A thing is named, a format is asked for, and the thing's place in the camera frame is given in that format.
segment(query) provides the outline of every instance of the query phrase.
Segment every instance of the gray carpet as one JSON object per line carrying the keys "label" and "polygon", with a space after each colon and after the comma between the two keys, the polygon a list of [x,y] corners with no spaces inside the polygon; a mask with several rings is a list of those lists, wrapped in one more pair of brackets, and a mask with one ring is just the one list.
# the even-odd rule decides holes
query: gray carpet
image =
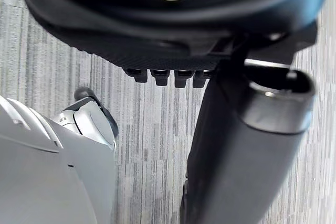
{"label": "gray carpet", "polygon": [[[312,126],[261,223],[336,223],[336,0],[320,15],[318,44],[296,67],[319,93]],[[118,193],[114,222],[177,223],[186,158],[204,90],[135,83],[123,71],[43,31],[23,0],[0,0],[0,94],[51,116],[90,86],[115,117]]]}

